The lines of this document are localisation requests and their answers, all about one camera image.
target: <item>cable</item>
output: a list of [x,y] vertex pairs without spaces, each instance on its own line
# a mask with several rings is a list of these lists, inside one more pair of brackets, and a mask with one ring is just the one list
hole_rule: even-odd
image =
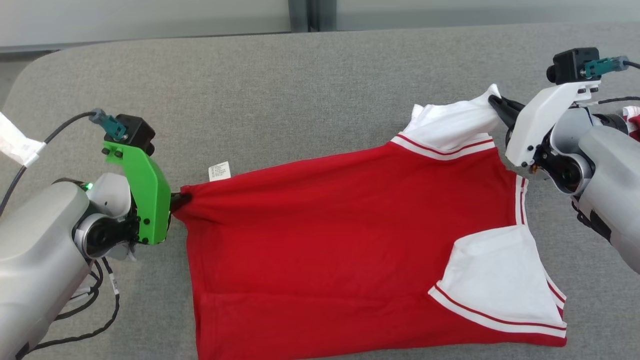
[[634,63],[634,62],[628,61],[628,60],[623,61],[622,65],[628,65],[628,66],[631,66],[631,67],[635,67],[636,69],[640,69],[640,64]]
[[93,264],[95,265],[96,269],[98,269],[98,274],[99,274],[99,280],[95,283],[95,285],[93,285],[91,287],[91,291],[90,292],[93,293],[93,295],[84,304],[78,306],[77,308],[75,308],[73,310],[67,311],[66,313],[62,313],[62,314],[56,316],[56,319],[53,320],[53,321],[57,322],[58,320],[68,319],[71,316],[74,316],[75,314],[78,314],[80,311],[87,309],[88,307],[90,307],[98,299],[98,295],[100,295],[99,288],[102,285],[102,280],[104,278],[104,274],[102,273],[102,267],[100,267],[100,263],[98,263],[98,261],[95,261]]
[[71,304],[73,304],[75,302],[78,302],[80,300],[84,300],[84,299],[86,299],[88,297],[89,297],[89,293],[82,293],[80,295],[76,295],[76,296],[72,297],[71,299],[69,299],[69,301],[67,301],[67,305],[65,305],[65,306],[69,306],[69,305],[71,305]]
[[[53,140],[53,138],[55,138],[58,134],[60,134],[61,131],[63,131],[67,126],[73,124],[75,121],[77,121],[77,120],[79,120],[79,119],[81,119],[83,117],[89,117],[89,116],[94,116],[94,115],[95,115],[95,112],[88,111],[86,113],[78,114],[78,115],[72,117],[71,119],[69,119],[69,120],[65,121],[64,123],[62,123],[62,125],[58,126],[58,128],[55,129],[53,131],[53,133],[51,133],[51,135],[47,136],[47,138],[44,140],[44,143],[48,144],[49,142],[51,142],[51,140]],[[13,181],[11,182],[11,185],[9,185],[9,189],[7,189],[6,193],[4,194],[2,202],[0,202],[0,217],[4,213],[4,209],[6,208],[6,205],[9,202],[9,197],[11,197],[11,194],[15,190],[15,187],[18,185],[18,181],[20,181],[20,178],[22,177],[22,175],[24,175],[24,172],[26,170],[27,170],[26,167],[21,167],[20,170],[18,170],[18,173],[13,178]]]
[[98,281],[98,275],[95,274],[95,272],[91,272],[89,275],[91,275],[96,281]]
[[96,335],[103,333],[111,326],[111,324],[113,324],[113,322],[116,320],[116,317],[118,316],[118,311],[120,310],[120,292],[118,291],[118,285],[116,284],[115,279],[113,278],[113,270],[109,266],[107,259],[102,258],[102,262],[104,263],[104,267],[107,269],[107,273],[109,274],[109,278],[111,279],[111,284],[113,285],[113,293],[115,294],[115,300],[116,300],[115,301],[116,306],[115,306],[115,309],[113,310],[113,314],[111,315],[111,319],[109,319],[109,321],[105,323],[103,327],[101,327],[100,329],[97,329],[96,331],[90,332],[88,334],[80,335],[80,336],[73,336],[71,338],[47,341],[45,343],[38,344],[35,348],[33,348],[33,350],[29,351],[29,353],[36,350],[40,350],[41,348],[50,347],[53,345],[72,343],[75,341],[81,341],[81,340],[92,338]]
[[640,101],[640,97],[638,96],[615,97],[613,99],[600,100],[598,101],[598,104],[607,104],[609,102],[618,102],[618,101]]
[[76,297],[76,295],[79,295],[79,294],[90,293],[90,292],[91,292],[91,288],[89,286],[85,286],[84,288],[77,289],[76,292],[74,293],[74,297]]

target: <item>gray table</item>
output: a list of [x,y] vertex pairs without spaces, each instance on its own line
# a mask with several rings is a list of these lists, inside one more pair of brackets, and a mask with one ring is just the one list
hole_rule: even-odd
[[[37,139],[98,106],[141,116],[157,132],[154,159],[177,190],[207,181],[207,167],[226,160],[239,174],[381,145],[407,124],[414,103],[471,99],[491,83],[526,102],[550,86],[545,69],[554,54],[597,46],[638,61],[638,33],[639,23],[534,24],[91,45],[31,64],[3,111]],[[639,77],[611,74],[598,96],[637,95]],[[63,132],[28,170],[8,211],[59,177],[116,170],[104,163],[102,135],[88,121]],[[494,136],[502,146],[504,128]],[[0,168],[5,189],[18,166],[2,157]],[[540,256],[568,296],[567,347],[463,345],[341,359],[640,358],[640,277],[575,220],[550,183],[530,184],[527,214]],[[113,263],[121,311],[106,333],[27,358],[195,358],[185,237],[175,221],[166,242],[140,248],[138,262]],[[92,331],[112,308],[106,289],[90,311],[53,325],[47,339]]]

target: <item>red stripe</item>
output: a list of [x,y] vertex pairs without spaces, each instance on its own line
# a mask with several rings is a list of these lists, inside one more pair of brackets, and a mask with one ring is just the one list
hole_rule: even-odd
[[556,289],[554,289],[554,287],[551,286],[551,283],[547,281],[547,285],[549,285],[551,292],[554,293],[560,299],[560,301],[564,303],[565,300],[562,298],[562,296],[560,296],[560,294],[557,293]]
[[457,306],[462,307],[463,309],[467,310],[467,311],[471,311],[472,313],[484,316],[487,319],[491,319],[495,322],[500,322],[500,323],[505,323],[508,325],[529,325],[529,326],[542,326],[542,327],[549,327],[551,329],[557,329],[557,330],[566,330],[566,327],[560,327],[560,326],[553,326],[553,325],[547,325],[545,323],[534,323],[534,322],[509,322],[509,321],[505,321],[505,320],[500,320],[498,318],[494,318],[493,316],[481,313],[479,311],[473,310],[469,307],[466,307],[462,304],[457,303],[455,300],[453,300],[452,298],[450,298],[444,291],[442,291],[442,289],[440,289],[438,287],[438,285],[434,285],[434,287],[442,294],[444,295],[445,298],[447,298],[447,300],[451,301],[452,303],[456,304]]
[[520,185],[520,219],[522,220],[522,225],[526,224],[524,222],[524,201],[522,200],[524,198],[524,184],[525,184],[526,180],[523,177],[522,178],[522,184]]
[[465,146],[463,146],[463,147],[461,147],[461,148],[459,148],[459,149],[453,150],[453,151],[451,151],[451,152],[440,152],[440,151],[438,151],[438,150],[436,150],[436,149],[432,149],[432,148],[430,148],[430,147],[426,147],[426,146],[421,145],[421,144],[419,144],[419,143],[417,143],[417,142],[414,142],[413,140],[411,140],[411,139],[407,138],[405,135],[398,134],[398,135],[396,135],[396,136],[397,136],[397,137],[399,137],[399,138],[405,139],[406,141],[408,141],[408,142],[410,142],[410,143],[414,144],[414,145],[415,145],[415,146],[417,146],[417,147],[420,147],[420,148],[425,149],[425,150],[429,150],[429,151],[431,151],[431,152],[435,152],[436,154],[439,154],[439,155],[452,155],[452,154],[455,154],[455,153],[457,153],[457,152],[460,152],[460,151],[462,151],[462,150],[464,150],[464,149],[466,149],[466,148],[468,148],[468,147],[472,147],[472,146],[481,145],[481,144],[484,144],[484,143],[490,143],[490,142],[493,142],[493,139],[487,139],[487,140],[483,140],[483,141],[480,141],[480,142],[477,142],[477,143],[470,143],[470,144],[468,144],[468,145],[465,145]]

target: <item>white tag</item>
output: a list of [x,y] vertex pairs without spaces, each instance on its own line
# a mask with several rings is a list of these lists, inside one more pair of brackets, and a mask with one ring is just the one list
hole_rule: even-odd
[[209,168],[209,181],[224,180],[231,177],[229,162],[219,163]]

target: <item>t-shirt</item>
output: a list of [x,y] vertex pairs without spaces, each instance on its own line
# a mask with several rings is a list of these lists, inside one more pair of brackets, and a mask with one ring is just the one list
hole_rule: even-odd
[[565,296],[482,96],[388,143],[185,186],[202,359],[517,342],[561,347]]

